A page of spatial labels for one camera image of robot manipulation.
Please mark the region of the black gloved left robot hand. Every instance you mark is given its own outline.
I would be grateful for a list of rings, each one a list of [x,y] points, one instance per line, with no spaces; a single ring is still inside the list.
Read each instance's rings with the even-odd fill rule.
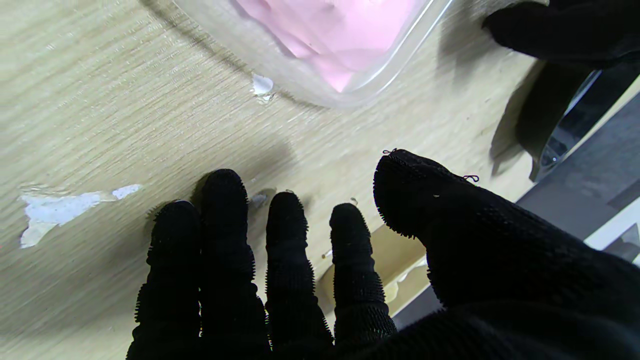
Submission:
[[[551,0],[514,3],[482,27],[500,46],[547,62],[594,69],[639,67],[637,0]]]

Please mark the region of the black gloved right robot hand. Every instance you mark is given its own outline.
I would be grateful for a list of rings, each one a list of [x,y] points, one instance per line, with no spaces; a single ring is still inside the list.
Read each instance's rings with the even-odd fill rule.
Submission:
[[[270,201],[266,303],[238,174],[212,172],[201,208],[155,217],[150,272],[128,360],[637,360],[639,269],[591,248],[438,162],[404,149],[378,162],[374,200],[418,239],[442,309],[398,330],[352,203],[333,208],[334,331],[315,295],[307,220],[290,191]]]

